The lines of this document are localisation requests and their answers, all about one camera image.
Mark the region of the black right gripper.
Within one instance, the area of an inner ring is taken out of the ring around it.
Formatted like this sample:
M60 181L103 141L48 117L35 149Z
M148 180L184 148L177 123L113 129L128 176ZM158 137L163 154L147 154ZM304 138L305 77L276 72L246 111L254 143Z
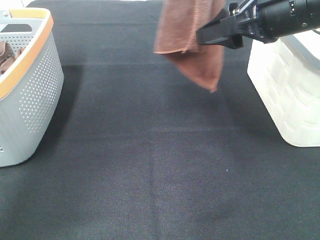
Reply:
M243 37L264 44L276 42L278 38L268 33L262 17L263 7L269 4L270 0L264 3L257 0L231 2L220 10L215 19L196 31L197 43L240 49L244 47Z

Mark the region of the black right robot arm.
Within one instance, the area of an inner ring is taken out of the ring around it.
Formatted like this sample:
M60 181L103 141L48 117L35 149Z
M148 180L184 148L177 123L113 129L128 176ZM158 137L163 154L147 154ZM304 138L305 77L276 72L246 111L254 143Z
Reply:
M203 46L239 49L243 37L269 44L319 27L319 0L244 0L225 5L196 31L196 39Z

